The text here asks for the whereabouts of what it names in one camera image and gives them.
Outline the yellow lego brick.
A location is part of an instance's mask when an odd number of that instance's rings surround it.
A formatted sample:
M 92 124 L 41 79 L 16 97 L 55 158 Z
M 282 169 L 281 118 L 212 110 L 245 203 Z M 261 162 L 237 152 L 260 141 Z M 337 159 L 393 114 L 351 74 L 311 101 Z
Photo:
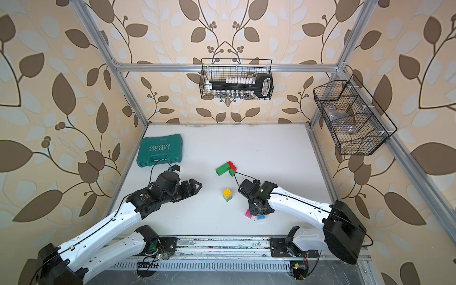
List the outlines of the yellow lego brick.
M 225 189 L 225 190 L 223 191 L 223 196 L 224 196 L 224 197 L 232 196 L 231 190 L 230 190 L 230 189 Z

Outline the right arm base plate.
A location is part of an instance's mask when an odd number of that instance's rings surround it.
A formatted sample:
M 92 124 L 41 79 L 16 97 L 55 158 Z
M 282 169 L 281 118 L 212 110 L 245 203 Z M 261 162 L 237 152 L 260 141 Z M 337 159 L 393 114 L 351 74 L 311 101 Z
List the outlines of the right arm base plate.
M 319 251 L 303 251 L 287 238 L 273 237 L 269 239 L 271 256 L 273 258 L 317 258 Z

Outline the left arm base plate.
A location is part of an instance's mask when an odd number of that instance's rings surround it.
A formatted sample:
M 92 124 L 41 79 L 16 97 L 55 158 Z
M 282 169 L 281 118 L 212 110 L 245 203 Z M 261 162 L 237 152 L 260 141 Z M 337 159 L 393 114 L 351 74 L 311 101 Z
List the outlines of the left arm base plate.
M 142 252 L 144 255 L 163 255 L 172 256 L 177 249 L 177 237 L 158 237 L 146 242 Z

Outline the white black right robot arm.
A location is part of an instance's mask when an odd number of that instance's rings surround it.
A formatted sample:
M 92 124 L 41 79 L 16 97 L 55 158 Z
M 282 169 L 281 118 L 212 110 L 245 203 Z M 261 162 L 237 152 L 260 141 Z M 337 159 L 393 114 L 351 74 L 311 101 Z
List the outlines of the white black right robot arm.
M 281 211 L 312 225 L 311 229 L 292 227 L 284 241 L 288 255 L 303 258 L 308 251 L 330 251 L 345 263 L 357 263 L 367 230 L 344 202 L 312 201 L 256 179 L 244 180 L 238 192 L 248 200 L 253 216 Z

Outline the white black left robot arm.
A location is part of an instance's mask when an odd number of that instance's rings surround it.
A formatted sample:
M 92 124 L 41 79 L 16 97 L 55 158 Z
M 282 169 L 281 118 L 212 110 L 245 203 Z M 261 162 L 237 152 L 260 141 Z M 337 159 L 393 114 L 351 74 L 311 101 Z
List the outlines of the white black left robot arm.
M 203 187 L 195 179 L 182 181 L 174 171 L 161 173 L 154 182 L 125 197 L 118 209 L 75 238 L 43 247 L 30 285 L 85 285 L 95 276 L 124 259 L 157 255 L 159 235 L 147 225 L 113 243 L 120 233 L 139 224 L 163 204 L 178 203 L 198 194 Z

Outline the red lego brick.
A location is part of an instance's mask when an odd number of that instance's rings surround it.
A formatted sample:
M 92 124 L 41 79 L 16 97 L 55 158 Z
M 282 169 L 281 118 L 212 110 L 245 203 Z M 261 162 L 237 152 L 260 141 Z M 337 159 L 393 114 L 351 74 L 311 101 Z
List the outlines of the red lego brick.
M 237 171 L 237 167 L 231 161 L 229 161 L 228 164 L 229 164 L 231 170 L 233 170 L 234 172 Z

